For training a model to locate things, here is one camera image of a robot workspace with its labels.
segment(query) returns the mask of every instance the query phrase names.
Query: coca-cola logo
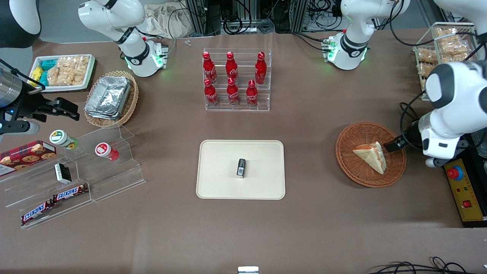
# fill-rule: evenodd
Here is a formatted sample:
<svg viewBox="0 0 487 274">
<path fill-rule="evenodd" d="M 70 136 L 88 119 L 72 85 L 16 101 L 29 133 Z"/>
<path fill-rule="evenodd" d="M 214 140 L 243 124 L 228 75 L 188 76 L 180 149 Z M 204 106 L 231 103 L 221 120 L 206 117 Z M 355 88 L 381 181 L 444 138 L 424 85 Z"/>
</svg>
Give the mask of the coca-cola logo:
<svg viewBox="0 0 487 274">
<path fill-rule="evenodd" d="M 205 74 L 206 75 L 212 75 L 212 74 L 215 74 L 215 67 L 213 67 L 212 70 L 205 70 Z"/>
</svg>

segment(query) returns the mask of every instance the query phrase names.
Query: white bottle with green label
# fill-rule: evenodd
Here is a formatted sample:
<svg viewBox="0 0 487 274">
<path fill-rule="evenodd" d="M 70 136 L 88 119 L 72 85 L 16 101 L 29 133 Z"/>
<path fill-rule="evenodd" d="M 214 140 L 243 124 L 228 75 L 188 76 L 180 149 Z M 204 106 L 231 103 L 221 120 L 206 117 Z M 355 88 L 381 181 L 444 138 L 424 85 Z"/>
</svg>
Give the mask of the white bottle with green label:
<svg viewBox="0 0 487 274">
<path fill-rule="evenodd" d="M 49 136 L 49 140 L 58 146 L 66 149 L 74 149 L 78 145 L 78 140 L 69 136 L 64 130 L 54 130 Z"/>
</svg>

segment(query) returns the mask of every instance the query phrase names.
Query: metal frame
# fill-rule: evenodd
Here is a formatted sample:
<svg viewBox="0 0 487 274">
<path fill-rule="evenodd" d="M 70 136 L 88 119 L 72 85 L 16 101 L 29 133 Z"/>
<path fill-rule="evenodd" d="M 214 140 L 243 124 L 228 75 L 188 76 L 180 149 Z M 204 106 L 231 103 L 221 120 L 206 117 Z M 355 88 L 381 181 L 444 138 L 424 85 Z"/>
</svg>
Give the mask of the metal frame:
<svg viewBox="0 0 487 274">
<path fill-rule="evenodd" d="M 257 20 L 257 0 L 240 0 L 242 4 L 244 4 L 249 10 L 250 10 L 250 16 L 247 10 L 242 7 L 237 1 L 234 1 L 234 3 L 237 5 L 237 13 L 239 18 L 242 21 L 245 20 Z"/>
<path fill-rule="evenodd" d="M 194 31 L 201 34 L 206 34 L 205 23 L 206 20 L 206 1 L 205 0 L 186 0 L 187 8 L 189 10 L 189 18 L 193 25 Z"/>
<path fill-rule="evenodd" d="M 308 1 L 309 0 L 294 0 L 289 7 L 289 29 L 291 33 L 301 31 Z"/>
</svg>

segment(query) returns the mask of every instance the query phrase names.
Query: snack tray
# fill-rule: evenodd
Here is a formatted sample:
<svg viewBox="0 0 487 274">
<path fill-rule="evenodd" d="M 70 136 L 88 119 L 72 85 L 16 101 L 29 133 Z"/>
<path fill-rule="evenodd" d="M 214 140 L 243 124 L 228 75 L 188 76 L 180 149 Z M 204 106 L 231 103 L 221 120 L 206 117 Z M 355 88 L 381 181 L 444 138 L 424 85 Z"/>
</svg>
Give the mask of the snack tray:
<svg viewBox="0 0 487 274">
<path fill-rule="evenodd" d="M 75 85 L 75 86 L 46 86 L 46 89 L 43 90 L 42 93 L 65 92 L 65 91 L 86 89 L 88 87 L 88 84 L 90 83 L 90 78 L 93 72 L 94 62 L 95 62 L 95 58 L 91 54 L 52 55 L 52 56 L 36 57 L 36 59 L 34 60 L 34 64 L 32 65 L 31 71 L 29 73 L 29 77 L 32 77 L 32 73 L 34 72 L 34 69 L 40 65 L 41 61 L 59 59 L 61 57 L 75 57 L 78 55 L 88 56 L 90 58 L 90 60 L 88 61 L 88 67 L 86 68 L 85 78 L 83 79 L 83 84 Z"/>
</svg>

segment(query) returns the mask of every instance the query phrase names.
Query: brown table surface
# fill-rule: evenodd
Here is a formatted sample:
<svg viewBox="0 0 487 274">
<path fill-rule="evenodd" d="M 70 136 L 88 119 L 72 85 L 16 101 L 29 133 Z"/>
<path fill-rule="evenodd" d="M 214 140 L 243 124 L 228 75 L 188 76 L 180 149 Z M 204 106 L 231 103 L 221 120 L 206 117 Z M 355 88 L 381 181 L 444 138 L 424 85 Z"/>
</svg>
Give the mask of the brown table surface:
<svg viewBox="0 0 487 274">
<path fill-rule="evenodd" d="M 424 31 L 398 35 L 415 42 Z M 383 189 L 355 184 L 336 161 L 335 140 L 348 124 L 374 121 L 399 133 L 398 103 L 420 91 L 410 47 L 377 31 L 363 63 L 341 71 L 293 35 L 191 39 L 192 47 L 183 41 L 166 70 L 136 78 L 140 98 L 126 127 L 147 182 L 30 230 L 20 229 L 17 210 L 0 206 L 1 272 L 225 274 L 257 265 L 262 273 L 347 274 L 392 261 L 430 265 L 434 255 L 485 272 L 486 229 L 460 228 L 443 171 L 427 168 L 423 155 L 407 150 L 404 176 Z M 205 47 L 271 48 L 271 111 L 207 112 Z M 97 78 L 128 70 L 112 42 L 34 47 L 34 56 L 84 53 L 98 60 Z M 83 113 L 86 94 L 62 96 Z M 416 105 L 420 114 L 431 109 Z M 97 129 L 83 115 L 79 122 L 48 117 L 38 135 L 5 137 L 1 150 L 47 140 L 57 128 L 72 136 Z M 206 139 L 280 140 L 284 199 L 199 199 L 199 145 Z"/>
</svg>

